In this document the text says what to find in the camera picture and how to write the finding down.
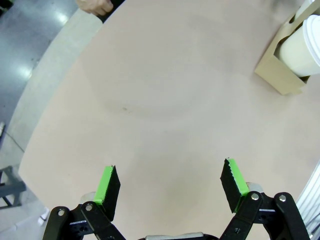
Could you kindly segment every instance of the green gripper pad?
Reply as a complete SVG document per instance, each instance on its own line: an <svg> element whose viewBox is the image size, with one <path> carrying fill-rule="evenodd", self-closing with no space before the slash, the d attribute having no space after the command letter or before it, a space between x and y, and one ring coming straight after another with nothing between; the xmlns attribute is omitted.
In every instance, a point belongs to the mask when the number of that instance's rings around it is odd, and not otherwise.
<svg viewBox="0 0 320 240"><path fill-rule="evenodd" d="M119 190L120 181L116 167L106 166L93 201L102 207L110 221L112 221L115 216Z"/></svg>
<svg viewBox="0 0 320 240"><path fill-rule="evenodd" d="M243 197L245 197L250 190L234 159L224 160L220 179L230 209L233 213L236 213Z"/></svg>

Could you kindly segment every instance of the finger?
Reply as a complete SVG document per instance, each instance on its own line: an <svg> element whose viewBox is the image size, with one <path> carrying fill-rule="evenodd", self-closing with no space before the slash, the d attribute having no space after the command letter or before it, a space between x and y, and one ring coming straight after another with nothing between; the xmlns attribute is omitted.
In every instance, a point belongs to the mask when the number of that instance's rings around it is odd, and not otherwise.
<svg viewBox="0 0 320 240"><path fill-rule="evenodd" d="M84 12L86 12L87 14L90 14L91 11L90 10L83 10Z"/></svg>
<svg viewBox="0 0 320 240"><path fill-rule="evenodd" d="M103 10L105 10L107 13L109 13L113 8L114 5L110 0L104 0L102 5Z"/></svg>
<svg viewBox="0 0 320 240"><path fill-rule="evenodd" d="M97 13L96 11L91 11L91 13L92 13L93 15L96 15L96 16L99 15L99 13Z"/></svg>
<svg viewBox="0 0 320 240"><path fill-rule="evenodd" d="M102 8L95 9L95 12L98 13L99 15L101 15L101 16L106 15L106 11L103 10Z"/></svg>

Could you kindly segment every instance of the bolt head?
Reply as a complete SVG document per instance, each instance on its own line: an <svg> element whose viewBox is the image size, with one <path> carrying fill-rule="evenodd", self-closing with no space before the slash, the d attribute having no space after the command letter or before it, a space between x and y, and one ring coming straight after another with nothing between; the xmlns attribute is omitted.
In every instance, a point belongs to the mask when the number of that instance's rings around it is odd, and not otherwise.
<svg viewBox="0 0 320 240"><path fill-rule="evenodd" d="M259 199L259 195L258 194L256 194L256 193L253 193L252 195L251 195L251 198L252 198L252 200L258 200Z"/></svg>
<svg viewBox="0 0 320 240"><path fill-rule="evenodd" d="M235 232L236 234L239 234L239 233L240 233L240 231L241 231L241 229L240 229L240 228L238 228L238 227L236 227L236 228L234 229L234 232Z"/></svg>
<svg viewBox="0 0 320 240"><path fill-rule="evenodd" d="M279 200L280 200L281 202L285 202L285 201L287 200L287 198L286 198L285 195L280 195L280 196L279 196Z"/></svg>
<svg viewBox="0 0 320 240"><path fill-rule="evenodd" d="M58 211L58 215L61 217L65 214L65 210L61 209Z"/></svg>
<svg viewBox="0 0 320 240"><path fill-rule="evenodd" d="M92 204L91 204L91 203L88 203L88 204L85 206L85 210L91 211L91 210L92 210Z"/></svg>

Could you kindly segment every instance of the concrete floor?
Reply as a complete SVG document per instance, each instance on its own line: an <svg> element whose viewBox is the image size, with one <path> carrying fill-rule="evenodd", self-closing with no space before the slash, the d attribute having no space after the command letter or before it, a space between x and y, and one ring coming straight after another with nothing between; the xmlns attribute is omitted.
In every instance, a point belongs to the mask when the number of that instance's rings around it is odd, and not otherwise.
<svg viewBox="0 0 320 240"><path fill-rule="evenodd" d="M9 124L33 69L77 8L74 0L15 0L0 17L0 122Z"/></svg>
<svg viewBox="0 0 320 240"><path fill-rule="evenodd" d="M101 26L102 22L95 16L78 10L52 41L32 71L6 134L2 136L0 168L12 165L17 173L24 150L48 101ZM1 210L0 239L42 239L45 228L40 227L37 220L45 207L30 190L23 193L21 201L22 206Z"/></svg>

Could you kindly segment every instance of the beige tabletop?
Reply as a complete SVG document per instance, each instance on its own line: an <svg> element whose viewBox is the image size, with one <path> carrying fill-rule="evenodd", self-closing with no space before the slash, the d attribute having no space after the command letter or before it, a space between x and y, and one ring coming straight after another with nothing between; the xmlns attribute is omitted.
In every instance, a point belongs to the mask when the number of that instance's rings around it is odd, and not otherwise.
<svg viewBox="0 0 320 240"><path fill-rule="evenodd" d="M282 96L253 73L297 9L274 2L127 0L47 106L23 180L47 207L73 209L116 165L114 223L132 240L219 237L232 217L219 179L226 157L267 195L297 199L320 157L320 79ZM265 236L260 226L248 239Z"/></svg>

